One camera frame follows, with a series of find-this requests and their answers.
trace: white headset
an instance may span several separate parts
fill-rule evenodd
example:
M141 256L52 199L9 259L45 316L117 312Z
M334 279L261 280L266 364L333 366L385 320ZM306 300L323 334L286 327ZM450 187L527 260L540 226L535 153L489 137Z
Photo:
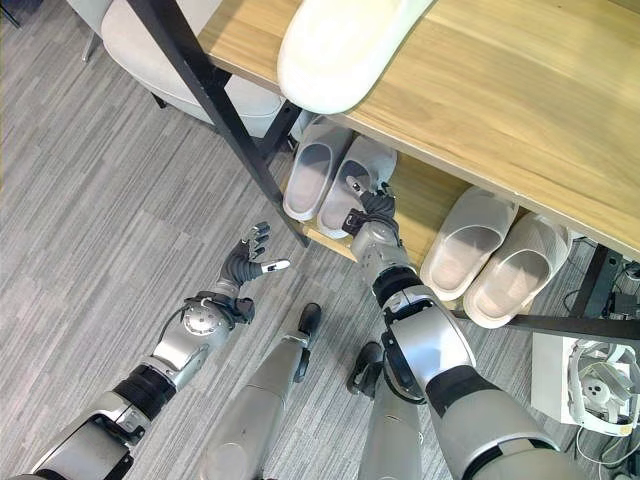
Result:
M629 376L615 364L628 364ZM626 437L638 424L640 368L628 345L578 340L569 356L569 412L588 430ZM628 402L629 415L620 409Z

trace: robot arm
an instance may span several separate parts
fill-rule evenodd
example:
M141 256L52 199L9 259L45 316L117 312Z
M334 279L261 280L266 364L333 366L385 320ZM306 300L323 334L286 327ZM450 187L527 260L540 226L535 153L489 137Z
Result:
M367 212L351 210L343 229L384 314L385 380L404 400L429 404L453 478L583 478L522 406L475 370L455 318L411 266L393 195L347 182Z
M176 392L222 346L236 323L250 323L253 301L237 298L246 281L289 266L288 260L255 263L270 227L252 228L225 260L211 292L185 300L163 329L152 354L112 391L103 393L52 441L29 475L17 479L117 480L133 464L136 445Z

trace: slide sandal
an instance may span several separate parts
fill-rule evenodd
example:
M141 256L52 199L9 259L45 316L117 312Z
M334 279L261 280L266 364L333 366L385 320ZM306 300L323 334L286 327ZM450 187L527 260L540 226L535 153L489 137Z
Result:
M454 300L464 293L504 242L518 212L518 205L471 187L447 215L429 253L420 278L440 300Z
M278 56L282 94L316 113L364 98L434 0L305 0Z
M571 250L571 232L528 213L464 295L469 318L485 328L509 322L560 270Z
M347 177L360 181L365 188L376 191L382 182L391 177L396 166L397 153L381 143L365 136L358 136L338 168L327 198L318 213L318 230L330 238L342 238L347 232L342 230L352 208L362 210L360 199L347 185Z
M318 213L352 136L352 130L323 116L315 118L304 130L284 193L287 215L305 221Z

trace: striped carpet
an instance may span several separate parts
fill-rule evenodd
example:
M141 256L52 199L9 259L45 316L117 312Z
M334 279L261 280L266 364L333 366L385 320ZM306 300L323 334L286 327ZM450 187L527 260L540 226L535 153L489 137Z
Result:
M0 477L27 471L56 431L151 351L167 314L212 285L222 253L268 220L267 255L293 266L243 291L256 301L254 323L238 327L163 411L127 478L194 478L223 407L315 301L324 323L266 474L355 479L371 403L349 395L344 381L382 328L357 266L319 245L299 247L224 141L158 109L101 47L83 64L89 31L64 1L4 3L23 28L3 22L0 31ZM290 160L274 161L279 178ZM582 242L574 253L535 311L562 313L591 248ZM531 335L462 327L481 373L528 405ZM528 408L569 442L574 427ZM426 408L421 417L424 478L450 478ZM585 435L585 449L603 441Z

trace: wooden tabletop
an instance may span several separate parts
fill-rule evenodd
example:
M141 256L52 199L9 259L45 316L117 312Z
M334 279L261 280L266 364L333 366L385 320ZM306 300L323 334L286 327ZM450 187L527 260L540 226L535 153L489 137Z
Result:
M199 41L278 91L300 0L223 0ZM607 0L440 0L336 120L640 259L640 15Z

